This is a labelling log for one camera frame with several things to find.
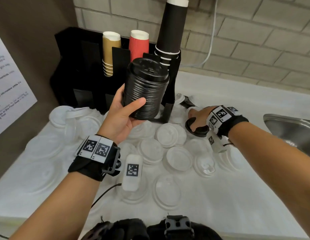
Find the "black cup lid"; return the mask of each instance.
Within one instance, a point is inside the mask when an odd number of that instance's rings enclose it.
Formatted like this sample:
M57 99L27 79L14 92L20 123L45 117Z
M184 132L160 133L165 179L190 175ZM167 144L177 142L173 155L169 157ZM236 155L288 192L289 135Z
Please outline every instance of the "black cup lid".
M146 58L134 59L129 64L129 70L136 76L150 82L165 81L168 77L168 70L165 66L157 61Z
M194 132L191 130L190 126L195 122L196 118L190 118L185 123L185 128L188 130L189 133L191 133L194 136L197 137L205 137L207 133L209 132L209 127L207 125L203 127L198 127Z

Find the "sink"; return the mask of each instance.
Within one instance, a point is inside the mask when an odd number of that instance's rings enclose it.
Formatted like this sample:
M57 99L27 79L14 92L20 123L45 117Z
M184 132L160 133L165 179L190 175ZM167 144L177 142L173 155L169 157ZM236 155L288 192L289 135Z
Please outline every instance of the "sink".
M310 156L310 120L265 114L264 122L270 132Z

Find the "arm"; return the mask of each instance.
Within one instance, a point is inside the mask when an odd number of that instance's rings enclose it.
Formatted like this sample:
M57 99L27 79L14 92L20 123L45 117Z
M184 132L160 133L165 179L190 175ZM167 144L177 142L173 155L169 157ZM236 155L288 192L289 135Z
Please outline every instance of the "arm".
M214 108L190 110L189 118L196 117L191 129L206 125ZM228 136L310 237L310 157L249 122L238 123Z
M125 140L133 127L143 121L129 115L146 102L140 98L122 107L124 86L114 96L99 135L116 144ZM76 240L85 224L100 182L78 172L69 173L39 208L10 237L11 240Z

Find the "brick wall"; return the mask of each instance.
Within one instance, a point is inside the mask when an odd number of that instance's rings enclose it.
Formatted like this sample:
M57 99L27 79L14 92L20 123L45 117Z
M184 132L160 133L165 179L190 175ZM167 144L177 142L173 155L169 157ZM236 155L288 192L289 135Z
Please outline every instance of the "brick wall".
M81 28L156 42L166 0L73 1ZM213 1L189 0L182 64L208 53ZM310 0L219 0L215 35L209 60L180 70L310 94Z

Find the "stack of black cups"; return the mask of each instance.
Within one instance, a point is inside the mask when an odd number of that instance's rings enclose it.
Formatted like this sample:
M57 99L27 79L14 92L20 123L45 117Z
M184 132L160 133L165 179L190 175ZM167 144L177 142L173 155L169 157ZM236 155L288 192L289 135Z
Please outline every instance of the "stack of black cups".
M183 36L188 0L167 0L160 26L155 55L169 70L173 58L178 58Z

